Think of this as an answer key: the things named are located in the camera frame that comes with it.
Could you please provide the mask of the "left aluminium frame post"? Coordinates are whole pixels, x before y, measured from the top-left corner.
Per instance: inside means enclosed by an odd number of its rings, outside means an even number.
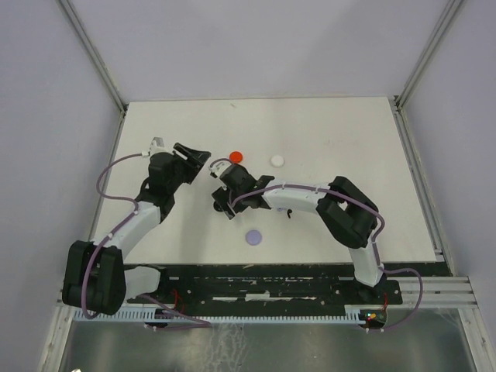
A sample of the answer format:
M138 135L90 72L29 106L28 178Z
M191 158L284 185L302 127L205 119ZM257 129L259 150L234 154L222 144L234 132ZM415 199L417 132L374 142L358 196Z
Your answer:
M84 27L82 18L78 15L78 11L72 1L69 0L56 0L57 5L64 14L64 17L73 29L79 43L83 47L91 65L95 69L96 74L105 86L110 98L120 112L125 113L127 104L119 93L115 82L113 81L109 69L107 68L104 60L102 59L98 48L91 40L88 31Z

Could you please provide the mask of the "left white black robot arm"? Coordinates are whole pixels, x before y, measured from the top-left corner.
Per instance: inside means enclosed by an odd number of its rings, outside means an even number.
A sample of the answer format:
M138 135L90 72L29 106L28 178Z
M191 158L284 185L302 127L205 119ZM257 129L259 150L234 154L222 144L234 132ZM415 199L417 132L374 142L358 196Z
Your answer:
M92 241L77 240L69 248L64 275L64 304L82 310L86 319L114 315L122 304L140 295L155 302L167 300L171 283L152 267L126 269L124 259L136 245L169 216L174 194L183 184L191 184L211 153L175 143L167 151L160 138L148 150L114 160L119 164L146 158L148 176L135 198L123 196L132 205L130 212L105 235Z

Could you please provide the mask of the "aluminium front rail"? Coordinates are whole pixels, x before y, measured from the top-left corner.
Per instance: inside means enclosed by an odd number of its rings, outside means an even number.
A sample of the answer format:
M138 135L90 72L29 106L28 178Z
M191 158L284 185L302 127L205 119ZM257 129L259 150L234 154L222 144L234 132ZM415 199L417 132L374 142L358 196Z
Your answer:
M351 310L365 311L365 310L390 310L390 309L413 309L413 308L457 308L461 306L475 305L476 300L470 283L468 280L456 277L425 277L419 280L416 276L406 274L389 277L388 280L394 280L399 283L401 296L403 299L400 305L389 305L383 308L373 307L360 309L355 305L347 305L345 312ZM143 298L137 296L126 300L121 308L114 314L118 315L120 312L132 307L142 306L150 308L153 305L161 305L161 303L150 295ZM184 311L177 309L176 306L170 304L173 309L183 313Z

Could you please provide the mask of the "red charging case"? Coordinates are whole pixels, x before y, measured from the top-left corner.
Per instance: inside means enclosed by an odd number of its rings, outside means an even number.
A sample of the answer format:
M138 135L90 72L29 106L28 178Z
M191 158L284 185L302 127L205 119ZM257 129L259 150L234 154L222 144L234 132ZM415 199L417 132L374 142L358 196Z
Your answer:
M243 161L243 154L239 151L233 151L229 154L229 160L235 164L239 164Z

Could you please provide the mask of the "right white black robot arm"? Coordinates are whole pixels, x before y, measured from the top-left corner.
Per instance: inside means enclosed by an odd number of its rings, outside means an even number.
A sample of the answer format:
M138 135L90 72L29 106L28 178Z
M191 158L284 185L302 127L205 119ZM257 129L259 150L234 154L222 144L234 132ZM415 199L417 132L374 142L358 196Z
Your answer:
M278 210L290 215L317 215L334 240L345 246L353 262L356 296L373 303L384 293L384 265L372 238L381 221L377 206L349 179L337 176L328 184L293 184L274 176L256 179L242 165L227 159L208 167L222 186L212 193L214 209L228 219L248 208Z

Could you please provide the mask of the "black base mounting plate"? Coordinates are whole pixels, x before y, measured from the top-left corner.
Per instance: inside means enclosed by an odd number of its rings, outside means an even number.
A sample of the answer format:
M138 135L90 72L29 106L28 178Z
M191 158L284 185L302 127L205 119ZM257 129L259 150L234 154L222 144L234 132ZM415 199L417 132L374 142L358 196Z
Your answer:
M187 315L344 315L347 305L383 308L403 302L399 283L372 289L349 264L156 264L160 284L150 297Z

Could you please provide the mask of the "aluminium frame post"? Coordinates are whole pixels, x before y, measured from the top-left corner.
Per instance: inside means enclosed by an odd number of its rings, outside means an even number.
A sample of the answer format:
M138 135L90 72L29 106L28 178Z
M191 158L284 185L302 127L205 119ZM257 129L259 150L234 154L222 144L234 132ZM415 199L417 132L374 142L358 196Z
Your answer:
M73 29L79 43L83 47L91 65L95 69L96 74L105 86L110 98L120 112L125 113L127 104L119 93L115 82L113 81L109 69L107 68L104 60L102 59L98 48L91 40L88 31L84 27L82 18L78 15L78 11L72 1L69 0L56 0L57 5L64 14L64 17Z
M412 98L415 89L418 87L423 75L432 63L438 49L441 47L442 42L448 35L465 4L465 0L449 0L446 3L401 93L394 98L394 106L398 111L402 110Z

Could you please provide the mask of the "purple charging case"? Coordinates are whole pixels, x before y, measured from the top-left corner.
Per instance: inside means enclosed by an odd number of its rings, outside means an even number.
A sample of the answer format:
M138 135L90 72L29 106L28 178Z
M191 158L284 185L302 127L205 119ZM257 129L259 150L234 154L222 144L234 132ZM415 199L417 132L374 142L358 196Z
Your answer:
M257 246L262 242L263 236L259 230L251 229L245 235L246 242L251 246Z

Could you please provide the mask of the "controller board with leds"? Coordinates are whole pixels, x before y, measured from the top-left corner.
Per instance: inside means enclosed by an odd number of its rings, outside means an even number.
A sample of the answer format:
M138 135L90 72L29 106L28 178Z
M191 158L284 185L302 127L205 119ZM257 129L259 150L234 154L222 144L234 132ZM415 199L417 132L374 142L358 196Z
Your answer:
M364 321L367 328L382 328L388 320L386 310L366 310L364 312Z

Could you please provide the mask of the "right aluminium frame post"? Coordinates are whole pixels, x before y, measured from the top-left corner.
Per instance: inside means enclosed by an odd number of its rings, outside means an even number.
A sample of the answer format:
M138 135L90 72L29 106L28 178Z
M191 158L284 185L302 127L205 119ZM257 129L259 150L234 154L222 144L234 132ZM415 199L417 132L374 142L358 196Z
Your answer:
M465 4L465 0L449 0L446 3L401 93L394 98L394 106L398 111L402 110L412 98L415 89L418 87L423 75L432 63L438 49L441 47L442 42L448 35Z

